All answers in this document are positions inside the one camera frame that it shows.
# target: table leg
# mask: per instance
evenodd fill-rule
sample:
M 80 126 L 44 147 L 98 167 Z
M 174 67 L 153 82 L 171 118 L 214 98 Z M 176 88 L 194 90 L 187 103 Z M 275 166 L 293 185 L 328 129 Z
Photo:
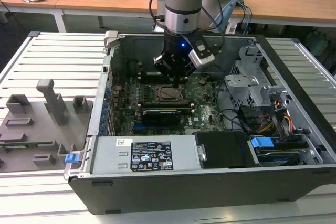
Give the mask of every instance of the table leg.
M 284 35 L 285 32 L 286 32 L 286 30 L 287 30 L 287 28 L 288 28 L 288 26 L 286 26 L 286 25 L 282 25 L 282 26 L 280 27 L 280 29 L 279 29 L 278 34 L 279 34 L 279 35 Z
M 237 24 L 239 23 L 239 19 L 230 18 L 226 27 L 226 34 L 234 34 L 236 32 Z
M 0 12 L 0 23 L 1 24 L 7 24 L 8 20 L 5 16 L 5 12 Z
M 104 28 L 104 20 L 102 16 L 98 16 L 98 23 L 100 28 Z
M 54 15 L 54 18 L 55 18 L 55 21 L 56 21 L 56 25 L 57 25 L 58 31 L 60 33 L 66 33 L 67 30 L 65 28 L 62 10 L 55 10 L 54 13 L 53 13 L 53 15 Z

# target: green circuit board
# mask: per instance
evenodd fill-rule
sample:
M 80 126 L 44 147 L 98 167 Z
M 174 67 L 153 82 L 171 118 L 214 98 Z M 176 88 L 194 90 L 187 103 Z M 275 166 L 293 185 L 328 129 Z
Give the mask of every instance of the green circuit board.
M 117 135 L 190 135 L 196 131 L 224 130 L 225 125 L 219 117 L 216 103 L 213 102 L 215 88 L 213 82 L 201 85 L 201 75 L 192 75 L 186 84 L 181 85 L 181 94 L 185 103 L 194 104 L 192 113 L 181 113 L 178 126 L 170 127 L 145 127 L 141 122 L 141 108 L 138 102 L 151 103 L 155 101 L 155 87 L 158 85 L 143 85 L 135 78 L 129 78 L 123 85 L 123 105 L 117 106 L 120 117 Z

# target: yellow wire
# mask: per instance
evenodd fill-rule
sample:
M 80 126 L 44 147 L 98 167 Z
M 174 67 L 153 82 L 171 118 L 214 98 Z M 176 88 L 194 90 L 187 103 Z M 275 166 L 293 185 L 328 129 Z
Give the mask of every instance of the yellow wire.
M 291 119 L 288 116 L 284 116 L 284 118 L 286 118 L 288 120 L 288 127 L 289 127 L 289 131 L 291 132 L 291 129 L 292 129 Z
M 274 125 L 274 122 L 271 122 L 269 125 L 267 125 L 265 128 L 261 129 L 260 131 L 258 131 L 257 133 L 261 133 L 264 132 L 266 130 L 268 130 L 269 128 L 271 128 Z

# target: blue latch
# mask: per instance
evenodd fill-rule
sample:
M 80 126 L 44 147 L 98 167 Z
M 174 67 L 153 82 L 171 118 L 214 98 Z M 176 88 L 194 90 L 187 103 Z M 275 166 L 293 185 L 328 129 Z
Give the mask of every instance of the blue latch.
M 251 139 L 253 148 L 273 148 L 274 144 L 270 137 L 267 136 L 256 136 Z
M 65 156 L 65 163 L 66 164 L 77 164 L 79 163 L 79 153 L 68 153 Z

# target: motherboard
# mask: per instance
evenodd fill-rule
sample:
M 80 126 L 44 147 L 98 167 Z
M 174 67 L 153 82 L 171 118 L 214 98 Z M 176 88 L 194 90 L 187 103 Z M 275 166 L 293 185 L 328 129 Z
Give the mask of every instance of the motherboard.
M 216 81 L 194 74 L 177 88 L 156 82 L 157 78 L 128 78 L 114 87 L 117 135 L 191 135 L 225 130 L 216 105 Z

